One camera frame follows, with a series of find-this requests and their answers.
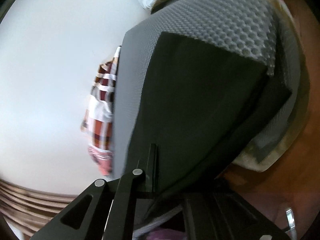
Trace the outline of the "black pants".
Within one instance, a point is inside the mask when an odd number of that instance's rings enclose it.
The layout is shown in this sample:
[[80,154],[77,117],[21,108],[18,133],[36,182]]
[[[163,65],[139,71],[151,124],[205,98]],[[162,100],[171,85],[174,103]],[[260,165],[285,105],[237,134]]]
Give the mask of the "black pants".
[[157,146],[157,187],[213,180],[289,100],[281,71],[190,37],[163,32],[146,72],[126,172]]

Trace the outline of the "brown striped curtain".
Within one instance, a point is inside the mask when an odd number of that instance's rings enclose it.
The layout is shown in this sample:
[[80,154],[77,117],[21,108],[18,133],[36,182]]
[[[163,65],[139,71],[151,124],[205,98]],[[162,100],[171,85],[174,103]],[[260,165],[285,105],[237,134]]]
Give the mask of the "brown striped curtain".
[[1,214],[29,239],[76,195],[36,191],[1,180]]

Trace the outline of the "pink checkered pillow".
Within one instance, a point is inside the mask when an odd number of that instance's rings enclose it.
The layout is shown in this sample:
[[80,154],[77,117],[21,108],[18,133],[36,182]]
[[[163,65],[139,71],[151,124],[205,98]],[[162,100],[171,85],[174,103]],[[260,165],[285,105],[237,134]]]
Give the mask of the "pink checkered pillow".
[[87,98],[81,131],[88,137],[88,153],[103,176],[113,173],[114,96],[121,46],[112,59],[99,65]]

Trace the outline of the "grey mesh mattress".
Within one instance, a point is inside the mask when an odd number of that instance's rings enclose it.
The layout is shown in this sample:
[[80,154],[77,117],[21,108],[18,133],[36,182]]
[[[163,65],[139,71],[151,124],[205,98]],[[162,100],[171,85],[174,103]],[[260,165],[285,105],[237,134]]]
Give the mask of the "grey mesh mattress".
[[270,168],[291,146],[303,122],[296,116],[303,109],[302,55],[287,13],[279,9],[277,0],[169,0],[123,39],[114,109],[114,177],[124,172],[146,71],[164,31],[250,57],[266,64],[270,75],[283,70],[291,97],[235,159],[236,165],[249,170]]

